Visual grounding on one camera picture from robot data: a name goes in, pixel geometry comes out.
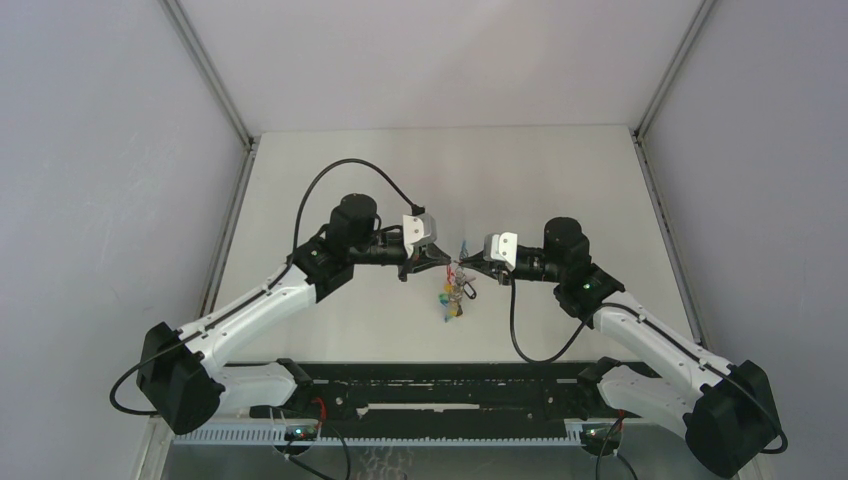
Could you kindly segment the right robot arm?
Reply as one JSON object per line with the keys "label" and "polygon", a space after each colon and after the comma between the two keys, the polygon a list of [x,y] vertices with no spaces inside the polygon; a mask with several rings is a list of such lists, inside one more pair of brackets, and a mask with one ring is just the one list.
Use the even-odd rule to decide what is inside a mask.
{"label": "right robot arm", "polygon": [[653,371],[648,377],[604,357],[582,373],[579,406],[592,416],[623,410],[682,438],[693,456],[725,479],[756,456],[789,446],[766,372],[708,351],[668,327],[590,254],[580,223],[555,217],[543,244],[527,247],[512,232],[494,233],[461,266],[511,289],[519,281],[548,282],[560,308],[582,329],[616,341]]}

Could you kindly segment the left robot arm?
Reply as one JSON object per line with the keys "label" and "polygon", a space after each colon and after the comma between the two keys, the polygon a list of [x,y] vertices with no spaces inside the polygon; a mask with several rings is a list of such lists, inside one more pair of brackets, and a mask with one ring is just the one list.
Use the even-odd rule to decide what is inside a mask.
{"label": "left robot arm", "polygon": [[145,335],[136,385],[171,431],[191,433],[216,415],[277,406],[298,417],[311,407],[308,379],[291,361],[231,367],[242,347],[278,322],[324,300],[358,265],[395,266],[400,281],[449,264],[437,224],[418,209],[399,224],[380,223],[376,201],[349,194],[327,223],[264,283],[225,307],[179,328],[161,322]]}

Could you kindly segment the metal key organizer ring plate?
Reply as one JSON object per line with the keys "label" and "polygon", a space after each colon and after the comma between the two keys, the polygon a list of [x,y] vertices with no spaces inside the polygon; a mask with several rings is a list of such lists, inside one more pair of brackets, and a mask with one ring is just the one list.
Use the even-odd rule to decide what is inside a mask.
{"label": "metal key organizer ring plate", "polygon": [[[452,263],[458,264],[459,260],[466,256],[469,256],[469,251],[467,248],[467,242],[463,240],[460,247],[459,259],[453,260]],[[439,302],[443,307],[443,321],[445,323],[459,318],[464,314],[464,300],[471,301],[477,298],[477,291],[473,285],[476,277],[467,273],[465,269],[463,269],[463,272],[464,281],[461,285],[450,285],[445,279],[443,291],[439,294]]]}

